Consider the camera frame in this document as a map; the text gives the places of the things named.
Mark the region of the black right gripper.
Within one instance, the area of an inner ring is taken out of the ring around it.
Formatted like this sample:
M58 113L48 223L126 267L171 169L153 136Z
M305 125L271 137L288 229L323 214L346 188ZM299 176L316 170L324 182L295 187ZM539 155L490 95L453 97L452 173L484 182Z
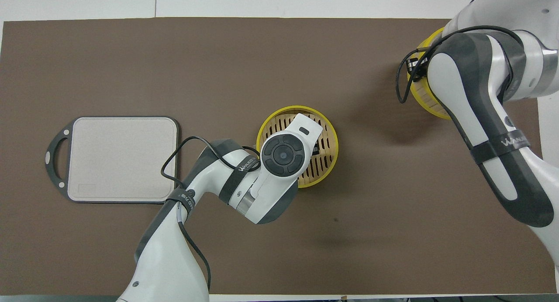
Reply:
M419 63L419 58L411 57L406 59L407 73L409 76L415 72L413 79L422 78L422 62Z

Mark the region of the yellow bamboo steamer tier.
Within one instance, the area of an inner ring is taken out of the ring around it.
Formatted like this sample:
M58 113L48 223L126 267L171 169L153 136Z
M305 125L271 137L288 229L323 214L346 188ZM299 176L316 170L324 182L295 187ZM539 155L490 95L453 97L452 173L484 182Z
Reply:
M411 77L411 72L413 67L417 63L417 60L422 57L422 55L427 51L427 49L436 40L441 38L441 33L444 29L438 29L433 32L427 39L424 39L417 47L419 51L411 55L411 62L407 62L407 79ZM435 115L436 117L450 120L451 117L448 115L447 111L442 107L442 105L437 101L433 95L431 88L428 85L427 80L427 69L422 68L417 72L416 77L413 79L411 84L411 93L416 101L429 113Z
M338 159L339 142L337 132L323 113L302 105L278 109L262 123L258 131L256 145L258 149L261 149L267 138L273 133L285 130L298 113L309 117L323 128L322 134L314 145L309 167L298 179L299 188L305 188L314 186L327 177Z

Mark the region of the brown table mat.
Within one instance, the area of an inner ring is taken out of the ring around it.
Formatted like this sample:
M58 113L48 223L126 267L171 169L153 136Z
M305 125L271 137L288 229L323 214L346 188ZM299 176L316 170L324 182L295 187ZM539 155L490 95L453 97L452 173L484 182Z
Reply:
M6 22L0 295L119 295L159 205L76 204L46 148L82 116L163 115L180 138L255 145L305 105L334 125L330 175L255 225L204 195L186 224L214 294L549 293L553 262L495 198L451 121L399 104L402 57L445 20L147 18Z

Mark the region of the grey cutting board black rim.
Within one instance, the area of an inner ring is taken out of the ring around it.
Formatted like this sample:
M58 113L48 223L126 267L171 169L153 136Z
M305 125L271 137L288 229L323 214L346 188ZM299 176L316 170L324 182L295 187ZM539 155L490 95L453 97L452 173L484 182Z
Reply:
M161 168L178 138L171 117L79 117L52 139L45 168L74 202L161 204L176 186Z

